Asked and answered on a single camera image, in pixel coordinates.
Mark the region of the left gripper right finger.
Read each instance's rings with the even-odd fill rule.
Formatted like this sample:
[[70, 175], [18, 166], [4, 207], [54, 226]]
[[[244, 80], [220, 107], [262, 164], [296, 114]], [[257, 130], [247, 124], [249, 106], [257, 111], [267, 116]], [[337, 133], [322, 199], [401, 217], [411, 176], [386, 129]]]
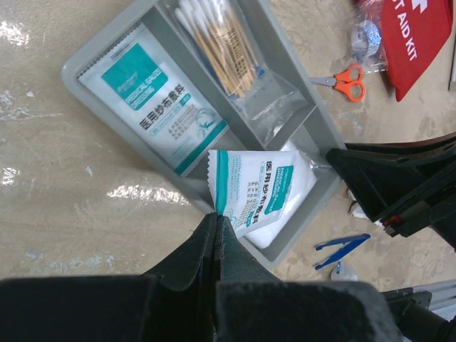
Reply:
[[401, 341], [386, 300], [359, 281], [282, 281], [219, 217], [218, 341]]

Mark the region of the cotton swabs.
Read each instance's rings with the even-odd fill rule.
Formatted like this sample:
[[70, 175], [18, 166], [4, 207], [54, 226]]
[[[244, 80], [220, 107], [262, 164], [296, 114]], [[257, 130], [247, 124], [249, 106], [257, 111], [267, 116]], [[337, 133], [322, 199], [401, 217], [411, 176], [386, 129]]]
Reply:
[[174, 17], [212, 77], [263, 144], [307, 104], [271, 70], [236, 1], [178, 1]]

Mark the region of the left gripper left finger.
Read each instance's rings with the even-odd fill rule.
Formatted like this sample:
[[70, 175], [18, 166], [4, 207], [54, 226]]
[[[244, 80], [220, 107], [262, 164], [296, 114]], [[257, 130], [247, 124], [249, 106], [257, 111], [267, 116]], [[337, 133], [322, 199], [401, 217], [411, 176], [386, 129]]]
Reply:
[[5, 279], [3, 341], [211, 341], [217, 216], [140, 275]]

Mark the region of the orange handled scissors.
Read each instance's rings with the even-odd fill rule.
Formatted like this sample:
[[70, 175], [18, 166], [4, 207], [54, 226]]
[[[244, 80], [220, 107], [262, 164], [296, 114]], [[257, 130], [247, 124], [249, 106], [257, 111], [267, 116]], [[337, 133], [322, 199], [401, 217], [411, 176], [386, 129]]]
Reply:
[[309, 80], [320, 86], [328, 86], [342, 93], [351, 102], [361, 102], [366, 95], [366, 88], [363, 84], [364, 71], [360, 64], [351, 64], [347, 69], [331, 77], [313, 77]]

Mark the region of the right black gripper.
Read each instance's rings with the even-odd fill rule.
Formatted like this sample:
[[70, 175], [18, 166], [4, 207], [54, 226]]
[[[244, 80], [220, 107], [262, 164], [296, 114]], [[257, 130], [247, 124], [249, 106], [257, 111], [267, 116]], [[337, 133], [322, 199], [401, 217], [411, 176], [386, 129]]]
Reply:
[[391, 237], [432, 228], [455, 246], [455, 134], [404, 143], [348, 143], [326, 160]]

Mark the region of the grey compartment tray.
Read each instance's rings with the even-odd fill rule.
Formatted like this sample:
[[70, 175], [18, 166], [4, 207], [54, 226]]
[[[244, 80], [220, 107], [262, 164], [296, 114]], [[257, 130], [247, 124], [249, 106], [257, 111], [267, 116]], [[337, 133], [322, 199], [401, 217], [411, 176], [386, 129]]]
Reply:
[[[279, 235], [265, 249], [258, 249], [244, 236], [241, 243], [264, 266], [276, 266], [325, 204], [339, 184], [337, 174], [324, 162], [324, 154], [342, 142], [328, 111], [311, 85], [304, 67], [277, 23], [267, 1], [236, 1], [247, 26], [268, 67], [295, 86], [307, 104], [296, 110], [267, 144], [253, 133], [247, 121], [226, 97], [221, 86], [201, 61], [189, 42], [188, 35], [174, 17], [178, 1], [135, 1], [70, 57], [61, 71], [67, 89], [108, 127], [128, 142], [158, 172], [162, 173], [184, 195], [204, 212], [214, 211], [207, 185], [210, 150], [280, 151], [287, 143], [309, 154], [321, 164], [318, 180], [303, 204], [297, 209]], [[185, 73], [200, 93], [227, 123], [228, 129], [211, 146], [186, 176], [179, 176], [144, 140], [130, 129], [105, 103], [78, 79], [92, 63], [107, 53], [138, 24], [144, 24]]]

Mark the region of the red first aid pouch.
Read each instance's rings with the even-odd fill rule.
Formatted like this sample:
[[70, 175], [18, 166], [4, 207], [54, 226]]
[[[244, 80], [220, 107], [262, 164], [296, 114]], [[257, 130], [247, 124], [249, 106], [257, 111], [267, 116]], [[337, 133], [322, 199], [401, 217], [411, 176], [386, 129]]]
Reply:
[[452, 1], [357, 1], [358, 22], [373, 21], [382, 36], [389, 81], [400, 102], [452, 32]]

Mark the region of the teal gauze dressing packet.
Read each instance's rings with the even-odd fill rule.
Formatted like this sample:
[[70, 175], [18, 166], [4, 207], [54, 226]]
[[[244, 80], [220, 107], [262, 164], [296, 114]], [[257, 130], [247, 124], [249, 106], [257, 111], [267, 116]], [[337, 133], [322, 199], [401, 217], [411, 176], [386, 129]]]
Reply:
[[299, 156], [298, 151], [209, 151], [214, 209], [230, 221], [236, 237], [279, 221]]

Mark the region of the white gauze pad packet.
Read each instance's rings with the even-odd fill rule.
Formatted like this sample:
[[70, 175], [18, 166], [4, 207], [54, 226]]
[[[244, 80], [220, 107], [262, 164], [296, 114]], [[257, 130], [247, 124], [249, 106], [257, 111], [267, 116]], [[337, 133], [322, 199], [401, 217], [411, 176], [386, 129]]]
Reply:
[[261, 174], [259, 213], [251, 219], [256, 228], [244, 237], [256, 248], [265, 249], [314, 188], [321, 164], [291, 142], [280, 151], [246, 151], [243, 155], [247, 173]]

